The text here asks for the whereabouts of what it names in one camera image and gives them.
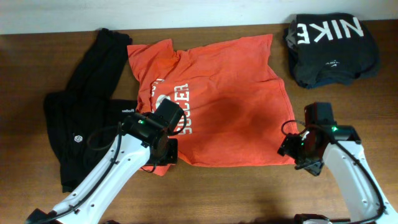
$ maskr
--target wooden surface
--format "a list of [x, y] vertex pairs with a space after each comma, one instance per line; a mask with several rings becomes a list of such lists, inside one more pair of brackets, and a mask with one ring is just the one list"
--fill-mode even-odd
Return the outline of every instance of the wooden surface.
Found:
[[[135, 44], [171, 38], [185, 50], [239, 37], [274, 34], [269, 65], [285, 81], [297, 119], [314, 101], [333, 105], [339, 124], [353, 125], [390, 203], [398, 208], [398, 21], [367, 22], [381, 51], [378, 77], [351, 86], [300, 88], [290, 78], [282, 25], [125, 30]], [[0, 35], [0, 223], [23, 223], [35, 209], [49, 212], [61, 193], [58, 160], [46, 133], [43, 99], [62, 90], [95, 39], [94, 32]], [[113, 98], [135, 99], [128, 66]], [[292, 218], [296, 213], [348, 217], [328, 169], [319, 177], [293, 166], [204, 168], [179, 161], [164, 177], [139, 172], [102, 220], [121, 223], [239, 223]]]

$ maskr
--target clothing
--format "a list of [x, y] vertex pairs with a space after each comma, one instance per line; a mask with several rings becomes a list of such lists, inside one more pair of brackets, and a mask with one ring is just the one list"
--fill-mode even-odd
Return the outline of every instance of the clothing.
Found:
[[284, 39], [290, 73], [304, 88], [349, 85], [376, 76], [380, 69], [372, 35], [350, 14], [299, 14], [285, 30]]
[[[268, 66], [272, 36], [244, 37], [174, 52], [172, 41], [127, 47], [140, 82], [137, 110], [178, 103], [187, 126], [178, 156], [205, 167], [293, 164], [277, 154], [283, 122], [294, 119], [284, 82]], [[180, 120], [176, 131], [183, 126]], [[291, 123], [287, 131], [295, 133]], [[156, 169], [163, 175], [167, 170]]]
[[[65, 91], [50, 93], [44, 112], [51, 147], [60, 162], [63, 192], [71, 192], [91, 172], [107, 150], [88, 149], [87, 139], [97, 129], [117, 125], [132, 115], [136, 101], [109, 100], [127, 60], [126, 34], [102, 29], [74, 71]], [[95, 138], [93, 147], [106, 146], [116, 131]]]

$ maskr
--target black fabric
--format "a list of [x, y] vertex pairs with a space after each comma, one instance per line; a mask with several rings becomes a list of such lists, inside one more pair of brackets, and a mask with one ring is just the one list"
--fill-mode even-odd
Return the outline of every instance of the black fabric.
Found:
[[[357, 28], [355, 19], [354, 16], [345, 13], [297, 15], [296, 21], [292, 23], [296, 28], [294, 38], [288, 37], [289, 32], [292, 31], [290, 28], [290, 30], [285, 30], [284, 39], [289, 41], [290, 45], [290, 47], [288, 45], [290, 74], [298, 85], [304, 88], [315, 88], [331, 83], [349, 85], [356, 79], [377, 75], [381, 66], [379, 50], [368, 29], [358, 21], [363, 36], [348, 27], [350, 37], [347, 37], [340, 21], [344, 20]], [[337, 23], [337, 31], [332, 21]], [[325, 34], [318, 42], [315, 42], [322, 32], [311, 25], [315, 24], [323, 29], [324, 22], [327, 23], [333, 39], [330, 40]], [[299, 24], [305, 24], [309, 43], [296, 43], [292, 47], [292, 40], [305, 40], [303, 36], [297, 35], [304, 33]]]
[[[74, 71], [67, 89], [45, 97], [47, 132], [60, 162], [63, 192], [74, 190], [106, 153], [88, 149], [88, 136], [97, 129], [117, 125], [134, 113], [137, 101], [110, 100], [127, 61], [127, 45], [131, 43], [126, 34], [102, 29]], [[115, 134], [116, 130], [102, 134], [93, 146], [109, 144]]]

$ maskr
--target white wall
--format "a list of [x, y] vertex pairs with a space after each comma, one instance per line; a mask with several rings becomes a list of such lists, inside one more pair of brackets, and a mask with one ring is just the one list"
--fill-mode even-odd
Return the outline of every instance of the white wall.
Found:
[[398, 0], [0, 0], [0, 34], [275, 24], [329, 12], [397, 19]]

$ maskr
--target t-shirt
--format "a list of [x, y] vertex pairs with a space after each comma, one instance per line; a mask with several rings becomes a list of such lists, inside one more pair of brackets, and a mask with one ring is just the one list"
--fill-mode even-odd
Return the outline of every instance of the t-shirt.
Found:
[[[280, 127], [294, 114], [283, 80], [268, 66], [271, 42], [272, 35], [259, 35], [187, 51], [174, 51], [170, 39], [129, 45], [140, 83], [137, 110], [155, 111], [165, 98], [180, 105], [187, 125], [175, 136], [178, 156], [191, 165], [293, 164], [277, 154], [284, 139]], [[176, 131], [182, 127], [183, 119]], [[286, 131], [297, 127], [290, 123]]]

